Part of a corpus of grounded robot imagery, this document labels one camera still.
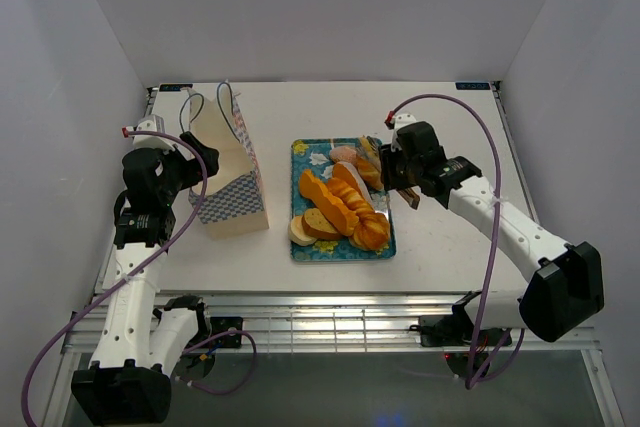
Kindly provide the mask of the fake croissant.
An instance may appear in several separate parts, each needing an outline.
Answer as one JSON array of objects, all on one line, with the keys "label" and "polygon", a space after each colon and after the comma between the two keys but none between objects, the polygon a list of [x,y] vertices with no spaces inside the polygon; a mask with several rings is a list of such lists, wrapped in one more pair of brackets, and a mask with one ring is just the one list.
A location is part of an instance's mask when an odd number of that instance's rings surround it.
[{"label": "fake croissant", "polygon": [[376,142],[367,136],[358,138],[356,168],[365,183],[376,191],[384,189],[381,161]]}]

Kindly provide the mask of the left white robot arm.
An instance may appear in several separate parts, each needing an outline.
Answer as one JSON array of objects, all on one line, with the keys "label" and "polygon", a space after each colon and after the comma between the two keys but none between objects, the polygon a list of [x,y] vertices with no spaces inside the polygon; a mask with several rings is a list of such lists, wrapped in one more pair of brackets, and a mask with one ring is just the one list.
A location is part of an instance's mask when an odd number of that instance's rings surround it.
[{"label": "left white robot arm", "polygon": [[163,422],[171,402],[170,375],[187,346],[212,334],[196,296],[155,307],[158,281],[176,238],[177,194],[217,174],[219,153],[190,133],[153,135],[122,159],[125,190],[114,204],[116,274],[108,310],[88,368],[74,372],[71,391],[95,426]]}]

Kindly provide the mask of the blue checkered paper bag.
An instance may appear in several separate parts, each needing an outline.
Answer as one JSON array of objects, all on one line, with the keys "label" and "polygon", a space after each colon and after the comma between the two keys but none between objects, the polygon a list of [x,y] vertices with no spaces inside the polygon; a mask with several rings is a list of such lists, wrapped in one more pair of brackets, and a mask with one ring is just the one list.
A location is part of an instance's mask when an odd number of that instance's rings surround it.
[{"label": "blue checkered paper bag", "polygon": [[228,82],[216,86],[212,99],[191,87],[188,92],[188,126],[204,146],[219,152],[217,174],[189,191],[200,222],[215,240],[269,228],[264,186],[254,146],[234,93]]}]

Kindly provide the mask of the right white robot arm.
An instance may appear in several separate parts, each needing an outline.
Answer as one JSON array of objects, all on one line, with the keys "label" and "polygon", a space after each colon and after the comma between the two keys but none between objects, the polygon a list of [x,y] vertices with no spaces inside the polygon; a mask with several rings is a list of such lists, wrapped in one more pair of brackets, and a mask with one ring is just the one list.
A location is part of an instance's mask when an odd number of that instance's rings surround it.
[{"label": "right white robot arm", "polygon": [[498,199],[473,163],[446,156],[430,124],[401,114],[390,126],[392,141],[379,149],[385,188],[417,187],[496,239],[527,283],[523,292],[471,292],[457,301],[451,329],[458,341],[474,344],[488,329],[515,327],[554,342],[602,310],[601,256],[591,244],[572,245]]}]

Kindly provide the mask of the metal tongs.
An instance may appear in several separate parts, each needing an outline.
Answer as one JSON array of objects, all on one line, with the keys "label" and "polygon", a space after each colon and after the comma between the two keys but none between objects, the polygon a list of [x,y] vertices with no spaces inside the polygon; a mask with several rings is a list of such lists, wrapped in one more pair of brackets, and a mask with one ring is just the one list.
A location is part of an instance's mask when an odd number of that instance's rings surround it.
[{"label": "metal tongs", "polygon": [[[367,137],[372,138],[376,142],[377,150],[381,145],[383,145],[380,139],[374,138],[371,136],[367,136]],[[419,195],[414,191],[413,186],[410,184],[404,172],[404,168],[406,167],[406,162],[402,152],[401,151],[396,151],[396,152],[399,153],[399,157],[400,157],[397,164],[397,176],[399,180],[399,187],[393,191],[396,191],[411,209],[417,210],[420,204]]]}]

